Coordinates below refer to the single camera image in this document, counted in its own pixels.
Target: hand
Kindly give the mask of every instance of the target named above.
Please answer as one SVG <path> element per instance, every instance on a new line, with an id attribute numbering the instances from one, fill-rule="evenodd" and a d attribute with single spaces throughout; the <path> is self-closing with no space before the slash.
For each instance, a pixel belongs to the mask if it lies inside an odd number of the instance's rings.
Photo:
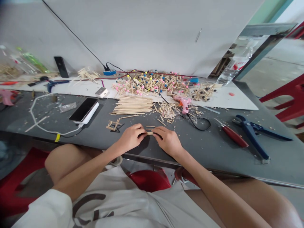
<path id="1" fill-rule="evenodd" d="M 171 157 L 176 158 L 187 153 L 187 151 L 182 147 L 175 131 L 170 131 L 163 126 L 160 126 L 154 128 L 152 132 L 157 133 L 162 137 L 161 139 L 157 134 L 153 134 L 158 145 Z"/>
<path id="2" fill-rule="evenodd" d="M 118 147 L 119 151 L 121 151 L 120 153 L 124 154 L 125 152 L 137 147 L 143 138 L 147 136 L 146 133 L 146 130 L 140 123 L 135 124 L 131 127 L 128 127 L 124 131 L 123 135 L 115 143 L 115 145 Z"/>

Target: smartphone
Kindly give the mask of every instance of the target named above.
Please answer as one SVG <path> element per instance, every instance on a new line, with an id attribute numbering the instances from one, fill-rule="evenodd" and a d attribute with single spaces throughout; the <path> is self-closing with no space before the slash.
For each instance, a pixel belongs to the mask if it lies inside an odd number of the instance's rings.
<path id="1" fill-rule="evenodd" d="M 82 122 L 97 102 L 97 98 L 87 98 L 70 116 L 69 120 Z"/>
<path id="2" fill-rule="evenodd" d="M 67 73 L 66 66 L 64 65 L 63 58 L 61 56 L 54 56 L 55 62 L 57 64 L 60 76 L 63 78 L 68 78 L 69 74 Z"/>

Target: white power bank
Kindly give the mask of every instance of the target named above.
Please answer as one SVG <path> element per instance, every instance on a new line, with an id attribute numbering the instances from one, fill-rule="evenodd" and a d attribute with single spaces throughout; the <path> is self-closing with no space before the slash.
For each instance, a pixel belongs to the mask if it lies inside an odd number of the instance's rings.
<path id="1" fill-rule="evenodd" d="M 82 122 L 74 121 L 74 123 L 76 123 L 76 124 L 87 124 L 90 121 L 90 119 L 92 118 L 95 111 L 97 110 L 98 106 L 99 106 L 99 103 L 97 102 Z"/>

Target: charging cable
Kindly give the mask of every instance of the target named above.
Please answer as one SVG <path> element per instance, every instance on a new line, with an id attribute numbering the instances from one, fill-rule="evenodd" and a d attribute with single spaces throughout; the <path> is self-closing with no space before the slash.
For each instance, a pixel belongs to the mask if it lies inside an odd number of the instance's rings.
<path id="1" fill-rule="evenodd" d="M 32 104 L 32 107 L 31 107 L 31 109 L 30 109 L 30 111 L 29 111 L 29 112 L 31 113 L 31 115 L 32 115 L 32 118 L 33 118 L 33 120 L 34 120 L 35 125 L 36 125 L 37 127 L 39 127 L 39 128 L 40 128 L 41 130 L 43 130 L 43 131 L 46 131 L 46 132 L 48 132 L 48 133 L 55 133 L 55 134 L 59 134 L 59 135 L 67 135 L 67 134 L 70 134 L 70 133 L 75 132 L 75 131 L 79 130 L 80 128 L 82 128 L 83 124 L 79 124 L 79 126 L 78 126 L 78 128 L 77 128 L 76 130 L 73 130 L 73 131 L 70 131 L 70 132 L 68 132 L 68 133 L 62 134 L 62 133 L 59 133 L 59 132 L 57 132 L 57 131 L 48 131 L 48 130 L 45 130 L 43 127 L 41 127 L 41 126 L 38 125 L 38 123 L 37 123 L 37 121 L 36 121 L 36 119 L 35 119 L 35 116 L 34 116 L 34 114 L 33 114 L 33 108 L 34 108 L 34 106 L 35 106 L 35 104 L 36 104 L 36 101 L 37 101 L 39 98 L 46 97 L 46 96 L 49 96 L 49 95 L 51 95 L 51 94 L 53 95 L 53 93 L 49 93 L 49 94 L 42 95 L 42 96 L 40 96 L 40 97 L 36 97 L 36 98 L 35 98 L 35 100 L 34 100 L 34 102 L 33 102 L 33 104 Z"/>

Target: white device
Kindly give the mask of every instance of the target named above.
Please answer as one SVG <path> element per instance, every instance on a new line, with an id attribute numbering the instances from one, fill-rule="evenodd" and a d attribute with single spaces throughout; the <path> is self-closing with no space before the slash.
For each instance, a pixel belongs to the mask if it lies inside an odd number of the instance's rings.
<path id="1" fill-rule="evenodd" d="M 91 109 L 91 111 L 87 114 L 87 116 L 84 118 L 84 120 L 82 122 L 77 122 L 77 121 L 74 121 L 74 123 L 76 124 L 87 124 L 90 119 L 92 118 L 93 114 L 95 113 L 95 111 L 97 110 L 99 106 L 99 103 L 97 102 Z"/>
<path id="2" fill-rule="evenodd" d="M 95 96 L 98 98 L 104 98 L 107 93 L 108 93 L 108 90 L 106 88 L 102 87 L 95 93 Z"/>

